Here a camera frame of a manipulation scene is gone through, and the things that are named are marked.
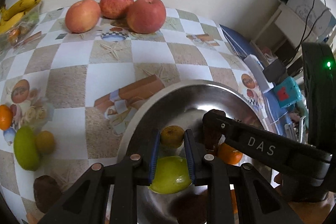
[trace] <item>white lettering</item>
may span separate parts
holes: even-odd
[[[274,154],[274,151],[272,150],[272,148],[275,148],[275,146],[274,146],[274,145],[271,145],[271,146],[269,147],[270,152],[267,152],[267,155],[272,156],[272,155]]]
[[[258,145],[257,150],[261,149],[261,152],[264,151],[264,142],[261,142],[260,145]]]
[[[255,143],[255,138],[251,137],[249,140],[249,143],[247,144],[248,146],[253,146]]]

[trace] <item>hand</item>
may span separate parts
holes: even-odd
[[[282,177],[278,174],[274,182],[280,184],[275,190],[281,194]],[[288,205],[305,224],[322,224],[335,204],[334,194],[329,192],[327,198],[321,202],[289,202]]]

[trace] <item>white power strip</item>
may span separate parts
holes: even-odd
[[[249,69],[253,73],[262,93],[266,93],[267,91],[270,91],[272,88],[274,88],[273,83],[267,81],[263,73],[264,67],[259,62],[259,60],[255,55],[249,54],[244,59],[244,63],[249,67]]]

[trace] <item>banana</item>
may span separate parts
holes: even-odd
[[[8,20],[4,25],[0,26],[0,34],[7,32],[14,24],[19,22],[19,20],[25,15],[25,12],[17,13],[10,20]]]
[[[2,12],[1,18],[3,18],[3,20],[9,21],[16,14],[23,12],[24,10],[31,9],[40,1],[41,0],[19,0],[11,8],[9,8],[8,10],[4,10]]]
[[[6,23],[6,21],[3,19],[3,16],[2,16],[2,14],[3,14],[3,12],[4,12],[5,10],[6,10],[6,6],[3,5],[3,6],[1,7],[1,10],[0,10],[0,13],[1,13],[0,26],[4,25],[4,24]]]

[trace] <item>metal bowl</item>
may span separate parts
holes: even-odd
[[[203,115],[211,110],[219,109],[226,116],[242,120],[263,128],[253,109],[245,98],[229,87],[205,80],[188,80],[171,85],[152,96],[135,114],[122,138],[118,151],[118,162],[125,155],[136,153],[143,140],[149,137],[153,128],[163,129],[177,125],[183,129],[192,129],[195,139],[202,137]],[[184,156],[184,147],[179,149],[160,149],[159,156]],[[244,155],[240,164],[250,162],[270,182],[272,170],[256,160]],[[171,213],[171,205],[177,198],[190,193],[199,194],[206,186],[189,186],[176,194],[160,195],[148,187],[137,187],[138,223],[177,224]]]

